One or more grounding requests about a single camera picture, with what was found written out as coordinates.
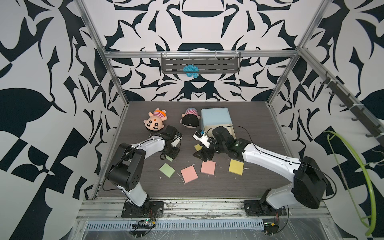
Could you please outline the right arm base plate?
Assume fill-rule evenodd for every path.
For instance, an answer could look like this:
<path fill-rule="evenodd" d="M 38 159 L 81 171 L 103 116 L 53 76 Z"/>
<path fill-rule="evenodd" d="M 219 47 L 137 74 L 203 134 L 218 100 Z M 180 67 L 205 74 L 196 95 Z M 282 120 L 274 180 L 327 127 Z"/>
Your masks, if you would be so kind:
<path fill-rule="evenodd" d="M 261 200 L 244 200 L 244 210 L 247 217 L 276 217 L 286 215 L 286 208 L 274 209 Z"/>

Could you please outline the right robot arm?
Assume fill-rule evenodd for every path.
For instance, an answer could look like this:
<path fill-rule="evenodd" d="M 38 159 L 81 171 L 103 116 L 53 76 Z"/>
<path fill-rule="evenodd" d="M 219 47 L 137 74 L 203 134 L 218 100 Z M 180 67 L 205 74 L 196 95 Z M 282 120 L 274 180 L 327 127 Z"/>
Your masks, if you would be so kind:
<path fill-rule="evenodd" d="M 278 189 L 266 190 L 258 202 L 259 213 L 267 215 L 295 204 L 319 208 L 329 182 L 314 159 L 283 156 L 257 146 L 252 140 L 235 139 L 223 126 L 214 128 L 212 134 L 210 137 L 201 129 L 194 133 L 194 139 L 202 144 L 194 157 L 206 162 L 214 154 L 226 154 L 233 160 L 261 166 L 290 182 Z"/>

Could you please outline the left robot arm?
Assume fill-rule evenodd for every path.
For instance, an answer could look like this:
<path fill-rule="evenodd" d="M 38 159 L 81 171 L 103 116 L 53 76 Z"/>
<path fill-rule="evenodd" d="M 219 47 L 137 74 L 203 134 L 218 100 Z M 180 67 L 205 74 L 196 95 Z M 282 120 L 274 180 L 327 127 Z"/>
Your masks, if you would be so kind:
<path fill-rule="evenodd" d="M 167 126 L 163 132 L 137 144 L 120 144 L 113 156 L 116 164 L 111 165 L 106 180 L 122 191 L 132 206 L 143 207 L 149 200 L 140 183 L 145 160 L 156 153 L 161 154 L 162 160 L 175 159 L 182 138 L 183 134 L 175 127 Z"/>

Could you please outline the green sticky note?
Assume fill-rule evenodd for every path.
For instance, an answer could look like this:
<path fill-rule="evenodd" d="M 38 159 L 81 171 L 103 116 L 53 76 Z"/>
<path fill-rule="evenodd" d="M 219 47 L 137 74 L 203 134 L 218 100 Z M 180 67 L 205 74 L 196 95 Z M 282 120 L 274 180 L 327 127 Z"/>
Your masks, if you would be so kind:
<path fill-rule="evenodd" d="M 166 159 L 169 160 L 170 162 L 172 162 L 174 159 L 168 155 L 166 155 Z"/>
<path fill-rule="evenodd" d="M 170 178 L 174 173 L 175 173 L 175 169 L 173 169 L 170 165 L 168 165 L 167 163 L 164 163 L 161 167 L 160 167 L 160 171 L 166 175 L 168 178 Z"/>

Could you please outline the light blue drawer box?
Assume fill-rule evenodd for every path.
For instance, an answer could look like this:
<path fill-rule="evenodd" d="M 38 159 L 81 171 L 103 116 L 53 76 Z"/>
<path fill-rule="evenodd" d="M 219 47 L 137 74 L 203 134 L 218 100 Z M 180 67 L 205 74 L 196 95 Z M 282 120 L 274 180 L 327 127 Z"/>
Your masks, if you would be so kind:
<path fill-rule="evenodd" d="M 212 137 L 214 128 L 223 126 L 236 139 L 233 122 L 228 108 L 211 108 L 201 110 L 201 126 L 209 137 Z"/>

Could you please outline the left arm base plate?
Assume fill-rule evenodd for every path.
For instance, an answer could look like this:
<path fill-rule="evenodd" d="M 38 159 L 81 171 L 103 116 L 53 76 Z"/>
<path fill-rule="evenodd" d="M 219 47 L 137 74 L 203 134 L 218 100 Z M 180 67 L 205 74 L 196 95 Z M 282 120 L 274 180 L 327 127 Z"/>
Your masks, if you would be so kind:
<path fill-rule="evenodd" d="M 132 218 L 148 218 L 148 217 L 158 217 L 162 216 L 164 212 L 164 202 L 163 201 L 145 201 L 145 203 L 138 207 L 128 200 L 125 201 L 123 206 L 123 211 L 121 214 L 122 219 L 132 219 Z"/>

